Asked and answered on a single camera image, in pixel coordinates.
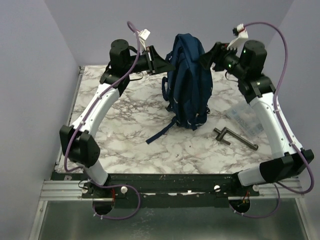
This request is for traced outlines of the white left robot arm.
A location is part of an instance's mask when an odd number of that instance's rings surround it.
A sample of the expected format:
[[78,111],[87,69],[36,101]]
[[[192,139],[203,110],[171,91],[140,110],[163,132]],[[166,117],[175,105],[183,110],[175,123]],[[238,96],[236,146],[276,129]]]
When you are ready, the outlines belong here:
[[149,75],[162,74],[175,69],[150,45],[139,52],[124,39],[111,43],[110,62],[102,74],[98,88],[83,113],[70,125],[59,130],[64,159],[75,163],[95,182],[93,191],[101,198],[107,197],[111,185],[108,173],[100,161],[100,148],[95,141],[98,128],[112,105],[120,98],[130,83],[130,74],[145,71]]

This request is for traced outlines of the navy blue student backpack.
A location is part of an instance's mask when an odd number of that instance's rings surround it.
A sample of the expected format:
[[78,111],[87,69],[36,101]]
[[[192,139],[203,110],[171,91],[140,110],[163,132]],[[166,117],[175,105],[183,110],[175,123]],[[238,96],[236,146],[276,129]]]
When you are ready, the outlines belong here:
[[166,110],[174,113],[174,117],[166,127],[147,139],[147,144],[164,135],[173,125],[195,131],[206,123],[213,78],[211,70],[203,68],[199,62],[204,53],[198,38],[189,33],[175,36],[172,51],[165,58],[175,69],[162,78],[161,86],[162,97],[169,102]]

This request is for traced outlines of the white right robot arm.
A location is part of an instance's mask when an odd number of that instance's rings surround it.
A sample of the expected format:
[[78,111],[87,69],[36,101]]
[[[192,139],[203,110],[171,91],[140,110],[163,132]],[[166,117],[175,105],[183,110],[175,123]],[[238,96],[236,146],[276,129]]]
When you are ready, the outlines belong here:
[[238,89],[252,107],[267,135],[272,159],[259,166],[235,173],[230,191],[241,196],[248,186],[275,183],[299,175],[314,159],[312,150],[304,149],[290,129],[271,79],[262,73],[267,51],[257,40],[244,43],[240,56],[237,50],[228,49],[227,43],[216,42],[213,48],[199,57],[203,68],[227,71],[237,78]]

